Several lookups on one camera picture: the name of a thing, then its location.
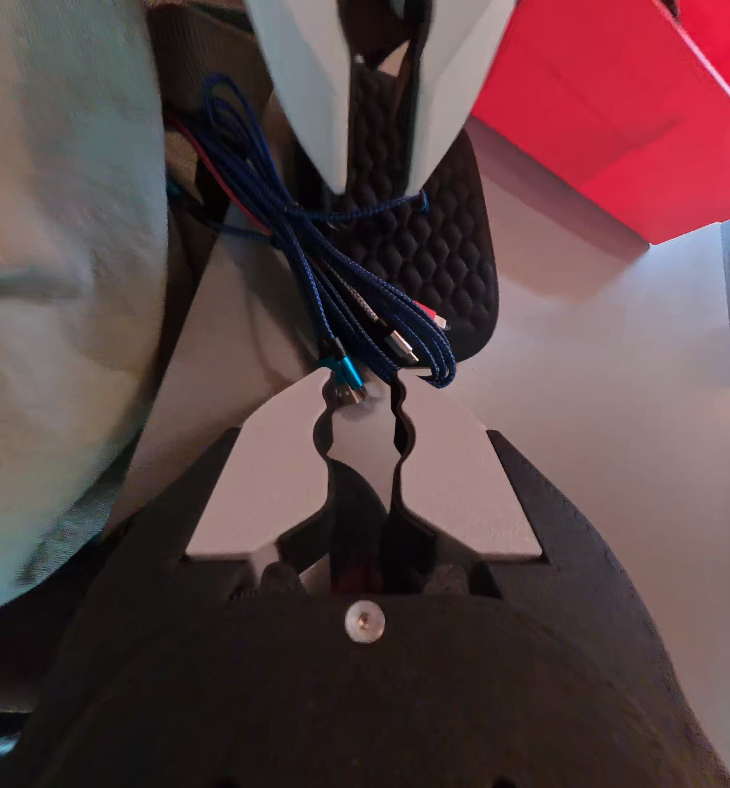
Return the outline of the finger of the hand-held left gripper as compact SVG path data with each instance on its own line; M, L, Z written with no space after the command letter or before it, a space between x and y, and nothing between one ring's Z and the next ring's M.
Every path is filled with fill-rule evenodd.
M410 124L408 189L424 187L462 130L515 6L514 1L430 2Z
M350 47L336 1L246 1L291 128L335 195L348 182Z

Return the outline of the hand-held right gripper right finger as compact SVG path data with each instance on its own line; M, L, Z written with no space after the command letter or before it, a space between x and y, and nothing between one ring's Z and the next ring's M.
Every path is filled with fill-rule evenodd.
M436 544L476 559L526 562L543 551L488 430L418 374L392 386L399 453L392 501Z

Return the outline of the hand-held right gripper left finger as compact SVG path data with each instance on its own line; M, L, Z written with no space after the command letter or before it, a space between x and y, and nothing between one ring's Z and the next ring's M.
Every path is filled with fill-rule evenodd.
M282 561L306 573L330 547L334 378L314 371L243 424L185 554L243 561L252 573Z

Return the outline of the red box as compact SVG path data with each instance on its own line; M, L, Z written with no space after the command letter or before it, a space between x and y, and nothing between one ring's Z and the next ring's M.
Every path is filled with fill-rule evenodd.
M730 2L517 2L472 113L648 243L728 221Z

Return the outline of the black hex-pattern case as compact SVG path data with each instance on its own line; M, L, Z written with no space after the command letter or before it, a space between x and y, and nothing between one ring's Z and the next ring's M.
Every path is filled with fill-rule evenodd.
M364 132L354 158L353 190L336 197L298 141L293 143L292 188L311 210L352 210L394 194L397 134ZM467 130L458 133L423 187L421 201L351 222L324 227L332 244L353 262L395 286L447 322L457 362L476 356L491 339L499 315L496 258L478 162Z

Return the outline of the person's pale shirt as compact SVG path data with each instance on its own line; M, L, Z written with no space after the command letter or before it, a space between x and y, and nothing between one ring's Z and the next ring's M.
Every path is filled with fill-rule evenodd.
M143 3L0 1L0 607L142 422L167 235Z

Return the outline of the brown corduroy cloth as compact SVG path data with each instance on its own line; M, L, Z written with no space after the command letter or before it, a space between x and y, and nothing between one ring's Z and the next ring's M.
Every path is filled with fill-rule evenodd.
M162 100L163 127L173 113L202 110L203 85L228 76L261 121L272 81L243 1L144 2Z

